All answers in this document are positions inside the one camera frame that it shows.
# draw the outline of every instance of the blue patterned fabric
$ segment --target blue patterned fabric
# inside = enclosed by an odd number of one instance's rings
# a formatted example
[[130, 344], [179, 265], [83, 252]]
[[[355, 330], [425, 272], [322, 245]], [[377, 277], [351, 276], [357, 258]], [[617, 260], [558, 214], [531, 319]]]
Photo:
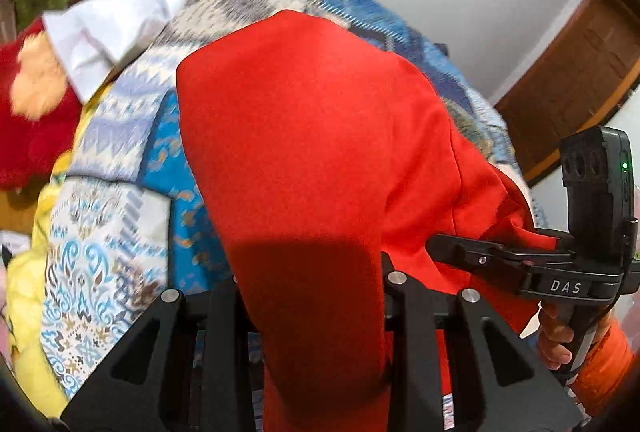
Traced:
[[40, 342], [72, 397], [166, 287], [171, 201], [67, 177], [51, 212]]
[[172, 198], [170, 286], [198, 293], [231, 276], [182, 149], [177, 95], [167, 93], [148, 139], [138, 183]]
[[[504, 120], [426, 37], [374, 0], [321, 0], [318, 7], [346, 20], [351, 32], [374, 47], [396, 52], [420, 68], [458, 130], [490, 162], [507, 164], [520, 173]], [[546, 217], [535, 199], [532, 209], [536, 226], [546, 227]]]
[[322, 0], [321, 6], [346, 18], [352, 26], [388, 34], [398, 42], [407, 40], [404, 20], [375, 0]]
[[164, 94], [178, 64], [202, 44], [150, 47], [124, 70], [98, 105], [74, 152], [69, 174], [133, 182]]

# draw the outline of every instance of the metal screw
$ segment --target metal screw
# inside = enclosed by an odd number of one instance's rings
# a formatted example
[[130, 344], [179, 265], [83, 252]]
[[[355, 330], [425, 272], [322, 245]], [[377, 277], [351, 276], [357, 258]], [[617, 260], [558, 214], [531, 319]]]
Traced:
[[391, 282], [391, 284], [396, 284], [399, 286], [406, 282], [406, 275], [402, 273], [402, 271], [392, 271], [391, 273], [389, 273], [387, 278], [389, 279], [389, 282]]
[[476, 291], [475, 289], [467, 288], [462, 291], [462, 298], [467, 302], [475, 304], [480, 300], [480, 293], [478, 293], [478, 291]]
[[162, 299], [162, 302], [170, 304], [171, 302], [175, 302], [176, 300], [178, 300], [178, 298], [180, 298], [180, 291], [178, 291], [177, 289], [165, 289], [164, 291], [162, 291], [160, 298]]

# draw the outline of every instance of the white fabric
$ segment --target white fabric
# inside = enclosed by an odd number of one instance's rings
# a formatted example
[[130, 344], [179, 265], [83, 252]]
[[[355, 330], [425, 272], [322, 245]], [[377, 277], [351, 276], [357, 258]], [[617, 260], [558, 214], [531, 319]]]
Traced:
[[533, 198], [531, 196], [531, 190], [529, 190], [529, 187], [520, 175], [520, 172], [507, 163], [497, 163], [494, 166], [516, 184], [518, 189], [522, 192], [522, 196], [527, 202], [527, 206], [529, 206], [529, 211], [533, 215]]
[[31, 248], [31, 237], [15, 231], [2, 230], [0, 231], [0, 245], [16, 256]]
[[69, 83], [87, 103], [110, 75], [139, 56], [185, 0], [84, 0], [45, 12], [44, 26]]

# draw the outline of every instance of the black bracket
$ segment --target black bracket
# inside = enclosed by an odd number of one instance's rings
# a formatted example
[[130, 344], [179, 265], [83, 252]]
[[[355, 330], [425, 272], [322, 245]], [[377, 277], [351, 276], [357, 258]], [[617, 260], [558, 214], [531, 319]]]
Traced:
[[[383, 278], [386, 329], [394, 333], [390, 432], [444, 429], [438, 331], [449, 356], [454, 431], [564, 432], [580, 421], [561, 386], [476, 291], [428, 290], [393, 271], [386, 255]], [[202, 329], [196, 394], [190, 373]], [[71, 432], [254, 432], [247, 352], [253, 330], [231, 279], [189, 297], [164, 291], [82, 385], [62, 421]], [[189, 417], [192, 399], [200, 401], [196, 421]]]
[[613, 307], [620, 295], [640, 286], [640, 260], [634, 258], [638, 219], [623, 221], [617, 261], [600, 261], [578, 247], [571, 235], [546, 232], [560, 238], [559, 249], [511, 249], [452, 235], [434, 235], [426, 244], [431, 259], [485, 278], [516, 295], [564, 306], [565, 322], [574, 330], [567, 344], [572, 360], [556, 370], [563, 385], [569, 383], [584, 362], [595, 324]]

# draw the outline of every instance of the red cloth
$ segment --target red cloth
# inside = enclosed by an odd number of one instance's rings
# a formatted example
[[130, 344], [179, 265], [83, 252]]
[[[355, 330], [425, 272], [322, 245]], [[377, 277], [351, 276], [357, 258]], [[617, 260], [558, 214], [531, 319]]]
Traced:
[[44, 30], [39, 18], [18, 39], [0, 46], [0, 190], [24, 187], [32, 176], [47, 176], [71, 148], [82, 105], [71, 87], [60, 104], [38, 121], [12, 115], [10, 92], [20, 71], [18, 53], [27, 36]]
[[535, 313], [424, 249], [436, 232], [555, 240], [530, 233], [517, 187], [411, 63], [286, 11], [189, 56], [177, 86], [188, 161], [262, 332], [266, 432], [386, 430], [381, 249], [427, 287], [476, 287], [516, 330]]

